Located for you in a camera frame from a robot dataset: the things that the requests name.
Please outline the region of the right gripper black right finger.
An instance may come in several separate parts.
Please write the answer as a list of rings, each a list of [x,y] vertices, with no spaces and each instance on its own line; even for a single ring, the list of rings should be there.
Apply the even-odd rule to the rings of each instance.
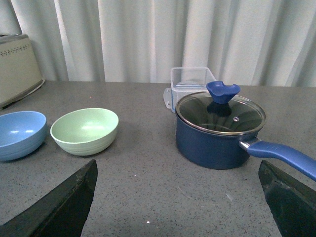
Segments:
[[[266,203],[283,237],[316,235],[316,192],[267,161],[258,176]]]

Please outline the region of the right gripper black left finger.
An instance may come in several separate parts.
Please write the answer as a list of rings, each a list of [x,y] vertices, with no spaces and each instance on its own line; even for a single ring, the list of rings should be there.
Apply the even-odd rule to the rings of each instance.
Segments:
[[[91,160],[7,223],[2,237],[79,237],[88,218],[98,177]]]

